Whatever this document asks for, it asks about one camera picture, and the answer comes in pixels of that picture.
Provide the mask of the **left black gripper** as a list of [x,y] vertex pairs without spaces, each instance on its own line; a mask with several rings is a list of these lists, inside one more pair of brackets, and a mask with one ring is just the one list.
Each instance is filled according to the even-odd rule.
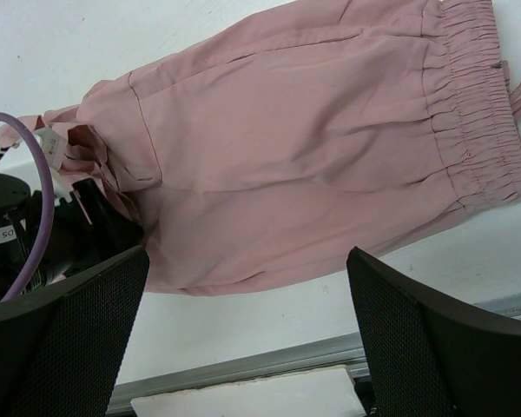
[[55,206],[34,274],[35,282],[69,278],[0,303],[0,416],[107,412],[149,259],[135,247],[143,228],[94,181],[73,187]]

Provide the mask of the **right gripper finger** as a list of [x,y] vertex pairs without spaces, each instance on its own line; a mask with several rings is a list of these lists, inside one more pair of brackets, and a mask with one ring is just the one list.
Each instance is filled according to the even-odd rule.
[[521,321],[475,307],[353,248],[346,269],[370,416],[521,416]]

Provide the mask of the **pink trousers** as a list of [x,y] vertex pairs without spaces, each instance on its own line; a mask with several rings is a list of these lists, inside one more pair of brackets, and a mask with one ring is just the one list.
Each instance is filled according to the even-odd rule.
[[142,225],[149,292],[229,295],[521,198],[509,82],[489,1],[295,1],[23,124]]

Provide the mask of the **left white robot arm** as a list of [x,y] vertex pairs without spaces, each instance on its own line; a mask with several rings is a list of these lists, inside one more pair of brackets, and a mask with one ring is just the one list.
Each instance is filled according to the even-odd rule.
[[[27,291],[75,275],[139,244],[140,225],[121,214],[91,179],[68,187],[59,175],[67,142],[50,128],[35,138],[49,164],[55,191],[51,234]],[[40,226],[41,184],[27,144],[19,140],[0,158],[0,301],[21,272]]]

